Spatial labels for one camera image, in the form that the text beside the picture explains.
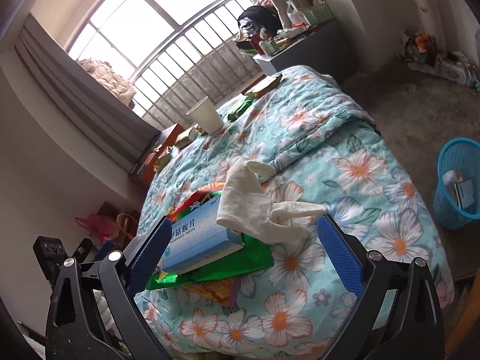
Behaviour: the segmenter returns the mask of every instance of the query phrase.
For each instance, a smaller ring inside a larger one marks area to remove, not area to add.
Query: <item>floral bedspread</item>
[[[227,113],[235,98],[220,108]],[[445,252],[430,214],[374,121],[329,76],[308,67],[283,72],[280,85],[214,136],[202,136],[155,176],[140,233],[198,187],[225,180],[234,157],[275,169],[263,181],[277,201],[327,203],[330,213],[367,249],[390,260],[429,264],[444,307],[454,291]],[[136,304],[166,348],[219,351],[252,358],[320,355],[355,301],[316,235],[271,246],[274,266],[242,279],[234,307],[222,307],[183,287],[144,291]],[[392,297],[377,319],[385,323]]]

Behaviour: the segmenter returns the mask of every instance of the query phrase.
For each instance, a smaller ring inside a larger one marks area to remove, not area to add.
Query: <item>green basket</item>
[[[334,18],[332,11],[326,3],[314,5],[311,8],[303,8],[301,11],[303,12],[309,26],[316,26],[324,21],[332,20]]]

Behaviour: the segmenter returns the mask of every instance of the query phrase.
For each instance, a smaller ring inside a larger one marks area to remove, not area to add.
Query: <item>green snack bag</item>
[[[157,290],[202,281],[222,280],[273,266],[274,261],[268,245],[246,234],[242,234],[242,239],[243,249],[193,271],[181,275],[167,274],[162,278],[159,274],[153,274],[146,289]]]

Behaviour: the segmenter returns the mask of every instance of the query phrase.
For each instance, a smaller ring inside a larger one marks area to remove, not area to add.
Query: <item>blue plastic basket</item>
[[[477,200],[466,211],[454,203],[443,184],[442,176],[449,170],[459,171],[464,180],[475,180]],[[480,219],[480,145],[468,138],[455,138],[447,142],[438,157],[437,174],[433,213],[440,226],[456,230],[472,220]]]

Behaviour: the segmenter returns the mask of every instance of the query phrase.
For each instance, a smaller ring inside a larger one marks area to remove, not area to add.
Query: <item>metal railing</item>
[[[233,41],[237,17],[250,5],[251,0],[217,2],[159,46],[133,77],[143,119],[159,128],[188,127],[193,120],[186,112],[201,98],[217,103],[259,75],[257,64]]]

